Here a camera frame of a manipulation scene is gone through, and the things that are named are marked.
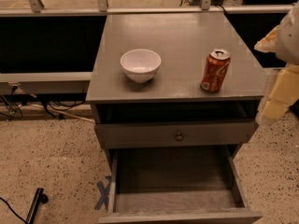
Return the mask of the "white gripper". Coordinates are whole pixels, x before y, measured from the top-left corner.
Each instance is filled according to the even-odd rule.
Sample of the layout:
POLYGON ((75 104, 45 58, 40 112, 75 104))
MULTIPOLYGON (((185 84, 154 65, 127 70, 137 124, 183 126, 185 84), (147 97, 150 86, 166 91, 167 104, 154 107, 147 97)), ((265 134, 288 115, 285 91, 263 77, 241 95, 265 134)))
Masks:
POLYGON ((270 126, 299 100, 299 4, 294 4, 279 27, 274 27, 258 41, 254 49, 263 53, 276 52, 280 60, 293 63, 280 70, 268 71, 264 96, 255 119, 259 125, 270 126))

